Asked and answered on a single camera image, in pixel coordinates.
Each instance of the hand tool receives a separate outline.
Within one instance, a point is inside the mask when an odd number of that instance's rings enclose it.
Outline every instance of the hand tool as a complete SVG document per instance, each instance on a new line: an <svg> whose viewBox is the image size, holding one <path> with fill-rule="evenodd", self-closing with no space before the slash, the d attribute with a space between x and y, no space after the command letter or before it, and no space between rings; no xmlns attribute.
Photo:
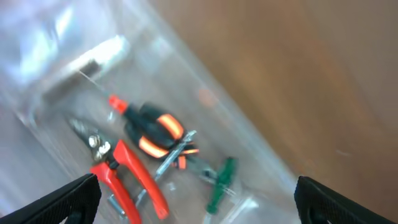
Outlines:
<svg viewBox="0 0 398 224"><path fill-rule="evenodd" d="M90 149L95 164L90 172L97 175L115 194L128 219L132 223L141 223L139 212L130 199L128 191L116 176L116 168L122 164L136 176L137 180L147 189L160 219L169 215L169 206L157 184L152 179L138 157L128 148L123 140L110 138L87 121L67 116L72 130Z"/></svg>
<svg viewBox="0 0 398 224"><path fill-rule="evenodd" d="M166 172L166 170L170 167L171 163L177 158L177 156L181 153L181 151L184 149L184 147L192 141L192 137L196 134L196 131L188 131L186 135L182 138L180 143L178 143L172 152L167 156L166 160L160 165L160 167L156 170L156 175L155 175L155 181L157 182L163 174ZM143 189L140 194L136 198L136 207L139 206L139 204L142 202L142 199L145 197L147 191ZM115 196L112 194L109 198L108 201L110 204L115 208L116 211L119 212L120 215L124 215L125 212L123 208L120 207L118 204Z"/></svg>
<svg viewBox="0 0 398 224"><path fill-rule="evenodd" d="M139 110L133 104L129 104L116 95L110 94L101 85L97 84L87 74L80 71L88 81L94 84L109 99L110 106L127 119L125 130L136 146L148 155L164 160L173 147L184 134L184 128L180 122L170 113L148 103ZM187 144L182 154L194 154L199 150L193 142ZM184 169L185 157L176 160L176 166Z"/></svg>

